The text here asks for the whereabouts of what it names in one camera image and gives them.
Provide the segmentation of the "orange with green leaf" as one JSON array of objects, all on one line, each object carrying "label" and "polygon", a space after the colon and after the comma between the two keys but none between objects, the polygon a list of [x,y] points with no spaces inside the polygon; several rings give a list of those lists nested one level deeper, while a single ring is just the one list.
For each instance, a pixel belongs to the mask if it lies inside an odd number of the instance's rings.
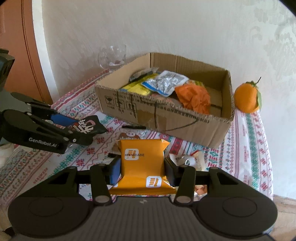
[{"label": "orange with green leaf", "polygon": [[234,92],[235,106],[243,113],[253,113],[262,108],[261,93],[258,83],[261,77],[255,81],[248,81],[238,86]]}]

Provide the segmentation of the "black beef snack packet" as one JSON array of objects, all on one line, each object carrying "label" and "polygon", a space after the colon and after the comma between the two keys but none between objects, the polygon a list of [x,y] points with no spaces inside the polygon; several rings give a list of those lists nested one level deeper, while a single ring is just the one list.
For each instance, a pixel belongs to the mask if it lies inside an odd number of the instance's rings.
[{"label": "black beef snack packet", "polygon": [[100,123],[97,115],[90,115],[81,120],[78,120],[72,125],[68,126],[67,129],[73,132],[76,131],[84,133],[91,137],[95,137],[96,135],[107,132],[106,127]]}]

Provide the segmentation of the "clear glass cup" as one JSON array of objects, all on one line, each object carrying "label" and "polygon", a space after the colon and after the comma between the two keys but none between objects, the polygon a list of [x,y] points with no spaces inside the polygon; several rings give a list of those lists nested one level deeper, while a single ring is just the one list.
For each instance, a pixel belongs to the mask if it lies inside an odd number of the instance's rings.
[{"label": "clear glass cup", "polygon": [[126,63],[126,45],[110,45],[100,48],[97,61],[99,66],[110,72],[121,68]]}]

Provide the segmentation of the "grey dark snack packet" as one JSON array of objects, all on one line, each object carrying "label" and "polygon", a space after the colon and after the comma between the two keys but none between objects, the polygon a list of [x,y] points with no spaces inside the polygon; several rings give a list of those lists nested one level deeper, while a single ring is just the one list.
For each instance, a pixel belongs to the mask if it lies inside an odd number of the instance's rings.
[{"label": "grey dark snack packet", "polygon": [[140,70],[136,73],[133,73],[131,77],[129,78],[129,82],[138,81],[139,79],[146,77],[148,75],[154,74],[158,71],[158,67],[151,67],[144,70]]}]

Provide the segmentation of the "white blue foil snack packet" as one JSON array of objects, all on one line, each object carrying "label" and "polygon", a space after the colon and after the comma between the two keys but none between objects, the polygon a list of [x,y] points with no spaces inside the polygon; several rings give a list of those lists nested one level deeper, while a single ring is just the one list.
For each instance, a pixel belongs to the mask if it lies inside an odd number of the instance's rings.
[{"label": "white blue foil snack packet", "polygon": [[142,86],[163,97],[168,97],[176,87],[184,85],[188,80],[189,78],[184,75],[165,70],[156,77],[145,80]]}]

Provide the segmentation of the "patterned red green tablecloth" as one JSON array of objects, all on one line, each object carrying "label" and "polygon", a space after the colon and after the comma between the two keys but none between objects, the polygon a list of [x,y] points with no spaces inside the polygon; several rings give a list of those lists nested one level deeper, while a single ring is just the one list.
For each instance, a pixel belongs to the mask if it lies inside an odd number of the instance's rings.
[{"label": "patterned red green tablecloth", "polygon": [[[2,209],[7,209],[10,202],[21,193],[66,167],[76,166],[78,170],[87,170],[92,165],[110,162],[108,154],[123,131],[123,122],[100,111],[94,86],[107,74],[104,71],[92,77],[53,105],[60,113],[74,118],[96,114],[107,132],[96,136],[92,145],[73,145],[62,155],[39,150],[26,151],[22,147],[16,147],[1,168]],[[183,156],[201,151],[204,153],[206,168],[223,169],[269,198],[273,197],[272,165],[259,112],[244,114],[236,111],[229,131],[217,149],[151,130],[142,131],[140,136],[167,140],[169,146],[166,154]]]}]

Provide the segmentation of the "brown cardboard box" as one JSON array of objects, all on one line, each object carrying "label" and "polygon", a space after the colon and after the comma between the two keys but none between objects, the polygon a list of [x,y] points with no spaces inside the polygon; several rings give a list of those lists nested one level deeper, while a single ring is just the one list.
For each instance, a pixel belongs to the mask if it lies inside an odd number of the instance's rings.
[{"label": "brown cardboard box", "polygon": [[[210,114],[201,114],[152,96],[121,90],[134,73],[150,67],[201,81],[211,99],[218,103],[211,108]],[[104,114],[211,148],[217,148],[223,142],[234,119],[230,72],[181,56],[148,53],[97,81],[95,90]]]}]

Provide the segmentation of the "clear nut snack packet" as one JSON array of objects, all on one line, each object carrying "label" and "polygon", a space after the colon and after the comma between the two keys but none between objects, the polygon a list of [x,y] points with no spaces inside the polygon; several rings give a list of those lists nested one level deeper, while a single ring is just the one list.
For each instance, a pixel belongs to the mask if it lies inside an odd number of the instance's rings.
[{"label": "clear nut snack packet", "polygon": [[170,159],[176,166],[187,165],[194,167],[196,171],[205,171],[204,153],[202,151],[195,151],[190,155],[177,156],[175,154],[169,154]]}]

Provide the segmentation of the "brown wooden door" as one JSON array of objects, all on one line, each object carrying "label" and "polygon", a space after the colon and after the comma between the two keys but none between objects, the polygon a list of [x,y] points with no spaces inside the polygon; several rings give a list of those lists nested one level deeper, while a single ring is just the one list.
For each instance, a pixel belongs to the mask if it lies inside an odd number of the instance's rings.
[{"label": "brown wooden door", "polygon": [[1,5],[1,48],[15,58],[5,90],[52,104],[37,51],[32,1],[8,0]]}]

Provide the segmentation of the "orange crumpled snack bag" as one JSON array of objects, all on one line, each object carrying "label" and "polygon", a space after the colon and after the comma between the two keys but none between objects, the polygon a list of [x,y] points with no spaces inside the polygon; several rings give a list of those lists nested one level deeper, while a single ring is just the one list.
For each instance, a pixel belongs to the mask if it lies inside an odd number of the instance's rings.
[{"label": "orange crumpled snack bag", "polygon": [[211,98],[205,87],[184,84],[175,88],[183,107],[197,113],[210,114]]}]

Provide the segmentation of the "yellow snack packet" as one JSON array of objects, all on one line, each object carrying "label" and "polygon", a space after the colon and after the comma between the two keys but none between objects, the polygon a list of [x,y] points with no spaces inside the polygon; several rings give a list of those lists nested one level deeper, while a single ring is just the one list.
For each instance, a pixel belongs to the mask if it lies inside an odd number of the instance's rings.
[{"label": "yellow snack packet", "polygon": [[152,93],[151,90],[147,89],[142,85],[143,82],[145,82],[148,79],[155,78],[158,75],[158,73],[152,73],[151,75],[145,76],[143,78],[140,78],[137,81],[134,81],[132,83],[129,83],[122,87],[120,91],[123,92],[132,92],[132,93],[137,93],[140,95],[148,96]]}]

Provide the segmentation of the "orange snack packet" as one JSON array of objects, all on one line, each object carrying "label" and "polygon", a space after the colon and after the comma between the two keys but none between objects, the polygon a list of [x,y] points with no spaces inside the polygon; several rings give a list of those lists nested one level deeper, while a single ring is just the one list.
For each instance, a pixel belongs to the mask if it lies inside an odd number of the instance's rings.
[{"label": "orange snack packet", "polygon": [[118,141],[121,150],[121,179],[110,189],[113,195],[175,194],[165,174],[163,139]]}]

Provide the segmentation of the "brown pig snack packet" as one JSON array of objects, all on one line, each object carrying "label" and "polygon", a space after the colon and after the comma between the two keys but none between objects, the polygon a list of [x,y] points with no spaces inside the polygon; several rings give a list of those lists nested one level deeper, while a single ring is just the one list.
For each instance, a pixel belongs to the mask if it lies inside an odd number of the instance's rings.
[{"label": "brown pig snack packet", "polygon": [[143,139],[146,133],[145,126],[132,126],[132,125],[123,125],[120,129],[119,136],[115,140],[115,143],[111,149],[112,154],[120,155],[120,147],[118,142],[121,140],[139,140]]}]

